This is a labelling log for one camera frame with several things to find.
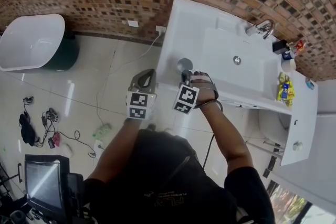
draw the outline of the sink drain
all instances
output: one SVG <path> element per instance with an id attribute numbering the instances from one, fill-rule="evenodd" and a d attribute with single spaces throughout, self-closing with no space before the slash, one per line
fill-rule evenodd
<path id="1" fill-rule="evenodd" d="M 241 64 L 241 58 L 239 56 L 235 56 L 233 58 L 233 62 L 235 63 L 235 65 L 239 66 Z"/>

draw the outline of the black monitor frame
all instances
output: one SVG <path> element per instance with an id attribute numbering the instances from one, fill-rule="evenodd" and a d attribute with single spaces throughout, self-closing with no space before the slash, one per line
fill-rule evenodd
<path id="1" fill-rule="evenodd" d="M 35 165 L 58 165 L 57 174 L 59 182 L 59 197 L 61 208 L 49 205 L 39 199 L 31 198 L 27 186 L 27 163 Z M 58 155 L 25 155 L 25 185 L 27 190 L 27 203 L 34 209 L 40 211 L 44 216 L 62 223 L 69 222 L 69 211 L 67 210 L 67 174 L 70 172 L 69 159 Z"/>

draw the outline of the tiled floor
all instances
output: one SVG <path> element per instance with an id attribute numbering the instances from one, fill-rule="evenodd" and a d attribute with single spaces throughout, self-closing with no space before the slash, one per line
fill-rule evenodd
<path id="1" fill-rule="evenodd" d="M 96 94 L 98 112 L 102 120 L 112 125 L 112 132 L 103 138 L 106 146 L 122 126 L 125 117 L 125 94 L 131 78 L 138 72 L 155 68 L 160 48 L 153 47 L 148 54 L 136 62 L 148 45 L 136 44 L 114 39 L 77 36 L 80 55 L 76 64 L 66 72 L 43 73 L 4 73 L 0 72 L 0 161 L 10 175 L 16 173 L 17 163 L 24 164 L 25 154 L 61 154 L 58 148 L 50 149 L 45 143 L 43 148 L 31 147 L 22 140 L 19 115 L 23 112 L 22 99 L 34 96 L 34 104 L 27 107 L 36 133 L 42 137 L 44 127 L 41 114 L 53 108 L 59 115 L 56 128 L 69 136 L 78 130 L 81 141 L 94 145 L 92 134 L 101 126 L 96 115 Z M 158 129 L 169 128 L 172 134 L 186 138 L 196 150 L 203 163 L 212 132 L 200 111 L 194 110 L 189 116 L 172 110 L 176 92 L 162 85 L 156 90 L 158 99 L 155 104 L 155 122 Z M 262 143 L 263 136 L 258 132 L 257 110 L 246 110 L 224 105 L 225 115 L 238 128 L 245 140 Z M 94 163 L 87 153 L 88 148 L 76 141 L 61 138 L 73 150 L 70 169 L 83 174 L 86 178 L 93 170 Z M 255 148 L 250 148 L 254 165 L 262 175 L 270 156 Z M 206 172 L 219 185 L 226 176 L 226 162 L 214 141 L 206 164 Z M 262 178 L 267 186 L 269 180 Z M 11 182 L 17 197 L 22 194 Z"/>

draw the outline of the black t-shirt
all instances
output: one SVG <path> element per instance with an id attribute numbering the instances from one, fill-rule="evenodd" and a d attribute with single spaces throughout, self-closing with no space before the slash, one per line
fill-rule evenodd
<path id="1" fill-rule="evenodd" d="M 85 201 L 98 223 L 111 210 L 132 207 L 220 208 L 225 223 L 273 224 L 274 213 L 257 171 L 242 167 L 228 174 L 224 188 L 203 171 L 187 140 L 167 133 L 140 130 L 124 171 L 105 184 L 85 180 Z M 237 211 L 248 214 L 237 222 Z"/>

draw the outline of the person's right hand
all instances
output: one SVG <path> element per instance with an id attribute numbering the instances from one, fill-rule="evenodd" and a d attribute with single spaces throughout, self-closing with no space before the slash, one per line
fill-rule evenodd
<path id="1" fill-rule="evenodd" d="M 203 73 L 203 72 L 195 72 L 194 73 L 195 76 L 200 75 L 200 76 L 208 76 L 207 74 Z M 206 80 L 203 79 L 195 79 L 190 81 L 192 83 L 209 83 L 211 84 L 211 82 L 208 82 Z M 199 93 L 198 93 L 198 97 L 197 97 L 197 101 L 196 104 L 203 104 L 207 101 L 210 100 L 214 100 L 215 99 L 215 92 L 212 89 L 200 89 Z"/>

